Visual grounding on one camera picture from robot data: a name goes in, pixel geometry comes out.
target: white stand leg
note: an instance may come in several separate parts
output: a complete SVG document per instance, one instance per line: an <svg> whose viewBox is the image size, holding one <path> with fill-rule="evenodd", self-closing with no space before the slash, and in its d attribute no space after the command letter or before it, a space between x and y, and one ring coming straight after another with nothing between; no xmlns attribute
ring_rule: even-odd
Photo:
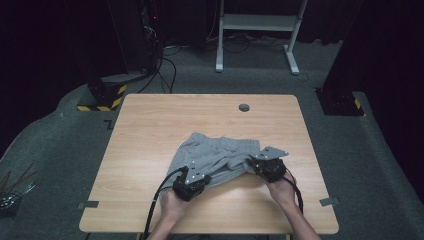
<svg viewBox="0 0 424 240"><path fill-rule="evenodd" d="M300 5L299 13L297 14L296 22L294 23L293 32L290 37L290 43L289 45L284 45L284 52L286 53L287 60L290 65L290 70L293 75L299 75L300 71L297 67L296 60L293 56L293 47L294 43L296 42L297 34L299 33L300 24L302 23L303 19L303 13L305 12L306 4L308 3L308 0L303 0L302 4Z"/></svg>
<svg viewBox="0 0 424 240"><path fill-rule="evenodd" d="M224 50L223 50L223 38L224 38L224 0L221 0L221 10L219 16L219 36L218 36L218 49L216 52L216 72L222 72L224 70Z"/></svg>

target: wooden table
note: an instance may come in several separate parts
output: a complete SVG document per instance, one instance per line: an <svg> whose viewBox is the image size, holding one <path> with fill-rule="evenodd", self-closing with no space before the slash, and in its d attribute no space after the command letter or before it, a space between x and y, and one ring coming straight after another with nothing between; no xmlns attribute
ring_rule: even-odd
<svg viewBox="0 0 424 240"><path fill-rule="evenodd" d="M242 112L240 104L250 110ZM127 95L80 222L85 232L143 232L151 200L178 146L193 132L257 139L261 149L289 152L284 163L298 181L305 217L322 234L338 231L333 207L297 99L290 95ZM246 173L205 190L174 233L291 233L258 176ZM160 217L158 204L151 229Z"/></svg>

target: gray cloth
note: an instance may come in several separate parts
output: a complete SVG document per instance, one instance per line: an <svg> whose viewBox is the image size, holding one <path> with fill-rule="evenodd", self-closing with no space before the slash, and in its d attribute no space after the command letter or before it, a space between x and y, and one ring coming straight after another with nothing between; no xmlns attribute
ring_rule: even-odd
<svg viewBox="0 0 424 240"><path fill-rule="evenodd" d="M260 152L258 140L231 139L226 137L209 138L201 133L193 133L183 142L171 162L168 174L190 166L194 161L196 170L212 177L206 188L228 182L245 172L254 173L247 159ZM172 186L178 174L171 177L164 187Z"/></svg>

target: hand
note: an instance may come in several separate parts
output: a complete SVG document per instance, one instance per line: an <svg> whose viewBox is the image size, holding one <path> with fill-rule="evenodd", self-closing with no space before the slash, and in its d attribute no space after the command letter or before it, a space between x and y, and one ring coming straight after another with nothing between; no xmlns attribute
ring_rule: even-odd
<svg viewBox="0 0 424 240"><path fill-rule="evenodd" d="M163 195L161 218L177 222L185 215L192 201L181 200L172 189L166 191Z"/></svg>
<svg viewBox="0 0 424 240"><path fill-rule="evenodd" d="M194 200L192 199L190 202L181 200L172 189L166 191L162 199L161 217L147 240L165 240L174 225L185 215Z"/></svg>
<svg viewBox="0 0 424 240"><path fill-rule="evenodd" d="M296 179L289 172L286 172L284 177L296 184ZM280 205L289 220L296 239L319 240L318 234L311 227L296 205L293 186L285 179L280 179L273 183L265 182L265 184L271 193L272 199Z"/></svg>
<svg viewBox="0 0 424 240"><path fill-rule="evenodd" d="M284 177L290 180L292 183L296 183L296 179L290 173L286 172ZM265 181L265 184L271 193L272 199L274 199L274 201L278 203L281 208L296 206L293 186L285 179L280 179L273 183L268 183Z"/></svg>

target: human hand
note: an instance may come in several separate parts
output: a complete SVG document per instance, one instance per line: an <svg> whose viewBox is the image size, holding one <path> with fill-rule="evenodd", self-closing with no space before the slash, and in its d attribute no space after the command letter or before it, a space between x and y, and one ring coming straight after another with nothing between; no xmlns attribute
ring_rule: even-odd
<svg viewBox="0 0 424 240"><path fill-rule="evenodd" d="M284 177L296 184L296 179L289 172L286 172ZM265 184L269 189L272 199L274 199L281 208L284 209L286 207L296 206L295 191L287 180L280 179L273 183L265 181Z"/></svg>
<svg viewBox="0 0 424 240"><path fill-rule="evenodd" d="M161 217L169 221L177 222L185 215L192 201L193 200L186 202L180 199L174 190L169 189L163 195Z"/></svg>

